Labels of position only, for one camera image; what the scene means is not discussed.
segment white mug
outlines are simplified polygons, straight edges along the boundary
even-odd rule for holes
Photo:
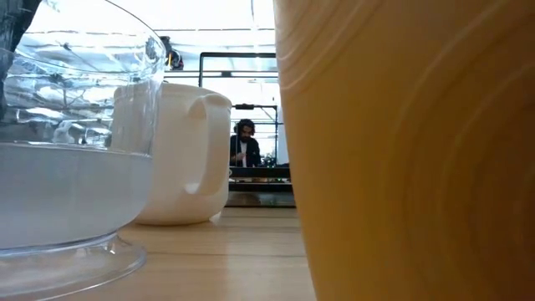
[[[228,198],[231,107],[208,89],[163,84],[152,190],[137,223],[204,222],[221,211]]]

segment metal frame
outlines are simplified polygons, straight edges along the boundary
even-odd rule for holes
[[[221,52],[203,52],[199,57],[199,87],[202,87],[202,79],[204,72],[204,58],[249,58],[249,59],[275,59],[277,56],[274,53],[221,53]],[[232,77],[232,70],[220,71],[222,77]]]
[[[196,70],[174,70],[166,71],[165,79],[199,79],[199,71]],[[277,71],[246,71],[246,70],[232,70],[232,71],[218,71],[218,70],[203,70],[203,79],[278,79]],[[241,75],[241,74],[259,74],[255,76]]]
[[[275,31],[275,28],[255,28],[255,30],[257,30],[257,31]],[[250,28],[199,28],[199,29],[194,29],[194,28],[183,28],[183,29],[179,29],[179,28],[174,28],[174,29],[159,28],[159,29],[154,29],[154,31],[156,33],[159,33],[159,32],[205,32],[205,31],[208,31],[208,32],[248,31],[248,32],[250,32],[251,29]]]

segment person's arm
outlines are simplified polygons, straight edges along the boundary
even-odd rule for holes
[[[252,162],[255,165],[255,167],[259,167],[261,163],[260,159],[260,145],[258,145],[258,141],[254,140],[254,157],[252,158]]]
[[[238,162],[241,162],[241,161],[243,160],[243,157],[245,157],[245,156],[246,156],[246,155],[243,154],[243,153],[239,153],[239,154],[237,154],[237,155],[235,155],[235,156],[232,156],[232,157],[231,157],[231,160],[230,160],[232,166],[240,166],[240,165],[238,164]]]
[[[231,166],[236,165],[236,139],[235,136],[231,136],[231,149],[230,149],[230,160],[229,163]]]

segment ceiling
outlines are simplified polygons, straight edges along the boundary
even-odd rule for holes
[[[273,0],[110,1],[160,36],[169,36],[184,59],[184,70],[199,69],[201,52],[275,52]],[[228,65],[236,63],[228,59],[219,69]],[[262,66],[265,70],[274,68],[274,61]]]

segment wooden table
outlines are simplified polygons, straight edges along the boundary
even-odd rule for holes
[[[121,236],[146,247],[147,264],[62,300],[315,300],[294,209],[226,208],[211,222]]]

